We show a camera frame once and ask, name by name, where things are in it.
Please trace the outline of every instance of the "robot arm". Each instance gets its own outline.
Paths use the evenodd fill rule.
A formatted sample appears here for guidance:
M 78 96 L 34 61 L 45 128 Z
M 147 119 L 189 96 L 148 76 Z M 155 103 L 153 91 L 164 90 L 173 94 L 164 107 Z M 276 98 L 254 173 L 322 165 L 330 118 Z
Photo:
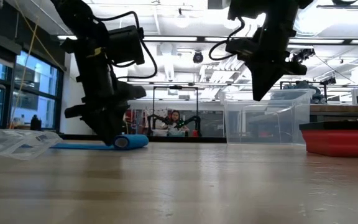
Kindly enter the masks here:
M 172 125 L 172 122 L 170 121 L 170 119 L 168 117 L 163 118 L 161 116 L 152 114 L 152 115 L 147 117 L 147 122 L 149 124 L 148 135 L 153 134 L 153 129 L 155 129 L 155 121 L 156 120 L 162 121 L 166 125 Z
M 254 100 L 260 101 L 283 75 L 306 74 L 307 68 L 304 65 L 296 60 L 287 62 L 286 58 L 290 56 L 287 52 L 289 39 L 296 35 L 293 30 L 296 14 L 299 8 L 304 9 L 312 2 L 313 0 L 231 1 L 228 19 L 238 18 L 242 27 L 245 23 L 241 17 L 255 19 L 259 14 L 266 13 L 265 24 L 258 28 L 253 38 L 231 40 L 231 36 L 241 30 L 239 29 L 219 43 L 226 44 L 226 51 L 245 61 L 252 72 Z
M 89 5 L 82 0 L 51 0 L 63 22 L 76 35 L 77 40 L 66 39 L 63 49 L 75 54 L 81 82 L 85 92 L 84 104 L 65 110 L 66 118 L 81 116 L 106 145 L 111 145 L 114 137 L 121 133 L 121 120 L 129 108 L 128 100 L 145 96 L 141 86 L 120 82 L 113 71 L 116 67 L 143 64 L 142 46 L 151 57 L 143 43 L 143 28 L 134 12 L 101 19 L 97 18 Z M 136 26 L 107 30 L 103 21 L 110 21 L 133 14 Z
M 191 118 L 187 119 L 186 121 L 184 120 L 180 120 L 176 126 L 177 129 L 180 129 L 184 126 L 186 126 L 188 123 L 190 122 L 195 122 L 196 123 L 196 130 L 198 132 L 198 136 L 202 137 L 201 135 L 201 118 L 199 116 L 192 116 Z

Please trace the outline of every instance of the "red container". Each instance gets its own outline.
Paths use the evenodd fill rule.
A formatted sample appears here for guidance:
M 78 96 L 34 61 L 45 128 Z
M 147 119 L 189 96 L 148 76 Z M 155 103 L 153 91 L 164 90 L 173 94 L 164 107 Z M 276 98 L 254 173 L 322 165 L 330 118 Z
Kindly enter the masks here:
M 358 121 L 301 124 L 300 129 L 308 152 L 358 157 Z

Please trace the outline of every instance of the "transparent plastic sheet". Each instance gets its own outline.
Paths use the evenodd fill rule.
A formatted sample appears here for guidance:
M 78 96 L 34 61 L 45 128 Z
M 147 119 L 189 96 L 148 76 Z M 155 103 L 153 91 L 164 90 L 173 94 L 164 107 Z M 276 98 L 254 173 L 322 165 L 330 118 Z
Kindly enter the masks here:
M 61 142 L 56 133 L 0 129 L 0 156 L 29 160 Z

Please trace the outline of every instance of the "blue cloth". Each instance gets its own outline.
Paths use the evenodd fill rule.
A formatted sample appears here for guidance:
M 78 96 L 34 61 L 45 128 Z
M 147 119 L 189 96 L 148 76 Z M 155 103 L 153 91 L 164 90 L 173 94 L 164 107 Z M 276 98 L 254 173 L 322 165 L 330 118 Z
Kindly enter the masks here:
M 116 145 L 117 140 L 124 139 L 126 146 L 120 147 Z M 149 139 L 143 134 L 125 134 L 114 138 L 112 146 L 101 144 L 70 144 L 59 143 L 51 147 L 51 149 L 85 149 L 85 150 L 131 150 L 142 148 L 149 144 Z

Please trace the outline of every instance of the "white wall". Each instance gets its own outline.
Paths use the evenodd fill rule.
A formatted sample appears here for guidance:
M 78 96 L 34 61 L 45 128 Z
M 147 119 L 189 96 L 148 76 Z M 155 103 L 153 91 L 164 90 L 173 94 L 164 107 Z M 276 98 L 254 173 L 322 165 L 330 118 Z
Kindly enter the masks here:
M 81 98 L 85 96 L 81 83 L 75 77 L 80 75 L 74 54 L 66 54 L 65 66 L 67 71 L 63 78 L 62 113 L 60 116 L 60 132 L 65 134 L 92 134 L 92 129 L 84 121 L 77 118 L 65 117 L 65 110 L 82 104 Z

